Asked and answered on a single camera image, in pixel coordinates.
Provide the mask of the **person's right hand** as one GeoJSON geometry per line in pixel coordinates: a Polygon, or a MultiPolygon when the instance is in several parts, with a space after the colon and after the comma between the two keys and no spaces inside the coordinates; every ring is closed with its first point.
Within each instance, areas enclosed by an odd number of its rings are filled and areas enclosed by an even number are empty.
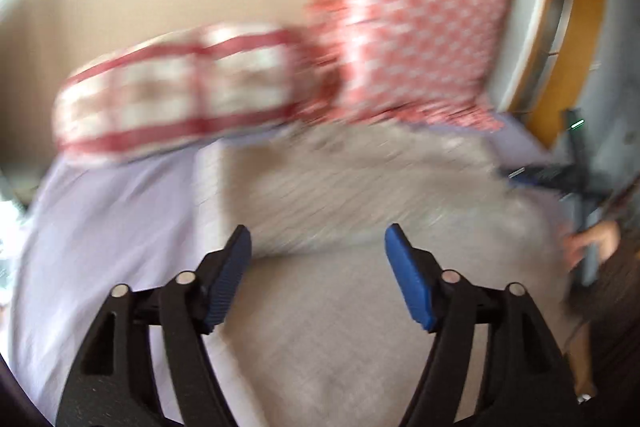
{"type": "Polygon", "coordinates": [[[561,241],[565,263],[573,269],[588,247],[596,247],[600,263],[611,258],[620,247],[620,227],[615,221],[601,221],[579,233],[563,233],[561,241]]]}

